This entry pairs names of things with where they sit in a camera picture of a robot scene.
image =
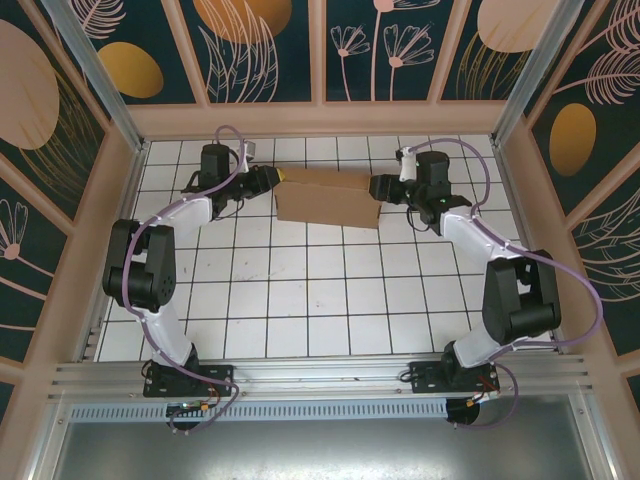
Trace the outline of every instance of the flower illustration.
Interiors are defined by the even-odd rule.
[[[389,100],[393,100],[393,81],[396,68],[409,65],[420,65],[433,60],[433,49],[427,47],[431,44],[429,26],[406,27],[398,38],[398,25],[384,29],[384,46],[391,65],[391,84],[389,86]]]
[[[418,10],[436,6],[440,0],[373,0],[373,6],[378,11],[373,33],[373,51],[371,53],[371,100],[376,99],[376,53],[378,51],[378,32],[383,13],[394,10]]]
[[[362,26],[347,27],[342,31],[341,27],[333,27],[331,29],[331,39],[340,55],[340,63],[342,65],[342,82],[344,83],[344,92],[347,95],[347,101],[351,101],[349,94],[349,86],[347,82],[347,72],[344,67],[344,59],[351,55],[360,55],[371,49],[371,44],[366,41],[367,37],[362,31]]]
[[[29,210],[20,202],[16,202],[11,212],[9,202],[0,200],[0,254],[7,260],[15,260],[20,256],[20,243],[27,228]]]

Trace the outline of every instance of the enclosure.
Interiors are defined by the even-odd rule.
[[[639,32],[637,0],[2,2],[0,476],[638,478]],[[113,223],[179,200],[221,125],[281,171],[396,175],[396,151],[448,139],[428,148],[452,194],[488,186],[481,218],[586,276],[603,325],[505,355],[518,386],[500,374],[478,423],[518,410],[454,430],[456,395],[399,375],[482,323],[484,266],[404,205],[365,229],[230,202],[176,243],[173,301],[241,396],[173,437],[101,279]],[[596,316],[557,281],[536,340]]]

